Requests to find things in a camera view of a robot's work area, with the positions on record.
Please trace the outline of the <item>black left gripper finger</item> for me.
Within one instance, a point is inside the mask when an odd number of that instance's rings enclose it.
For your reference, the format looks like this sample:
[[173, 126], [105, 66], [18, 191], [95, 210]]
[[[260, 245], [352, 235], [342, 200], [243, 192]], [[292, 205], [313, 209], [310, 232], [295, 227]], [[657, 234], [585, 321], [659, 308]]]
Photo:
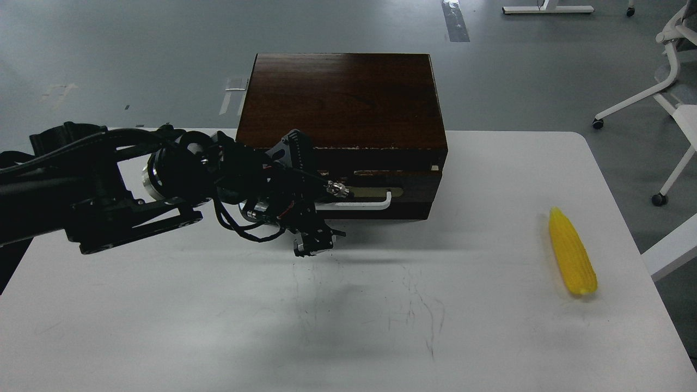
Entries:
[[333, 229], [321, 218], [311, 220], [296, 229], [294, 256], [314, 256], [334, 248], [338, 237], [346, 237], [346, 232]]

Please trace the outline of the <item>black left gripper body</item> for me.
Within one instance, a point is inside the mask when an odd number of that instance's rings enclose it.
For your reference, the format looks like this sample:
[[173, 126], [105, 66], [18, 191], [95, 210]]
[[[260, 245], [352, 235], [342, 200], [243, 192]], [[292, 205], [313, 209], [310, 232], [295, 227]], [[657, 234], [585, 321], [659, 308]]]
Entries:
[[266, 151], [252, 148], [224, 132], [212, 136], [212, 200], [226, 229], [242, 229], [227, 204], [241, 204], [247, 229], [274, 225], [281, 229], [324, 229], [316, 203], [338, 201], [341, 184], [319, 174], [314, 145], [293, 129]]

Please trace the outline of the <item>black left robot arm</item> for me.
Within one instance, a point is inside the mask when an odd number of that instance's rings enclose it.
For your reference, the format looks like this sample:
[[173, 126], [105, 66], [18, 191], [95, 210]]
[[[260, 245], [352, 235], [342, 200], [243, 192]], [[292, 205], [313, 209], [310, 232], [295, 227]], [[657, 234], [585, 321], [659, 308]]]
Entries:
[[37, 236], [63, 230], [90, 255], [192, 225], [209, 202], [239, 237], [264, 243], [291, 232], [295, 255], [311, 256], [344, 235], [316, 204], [353, 196], [319, 174], [298, 129], [267, 152], [222, 131], [170, 124], [145, 131], [65, 122], [30, 143], [32, 154], [2, 152], [2, 288]]

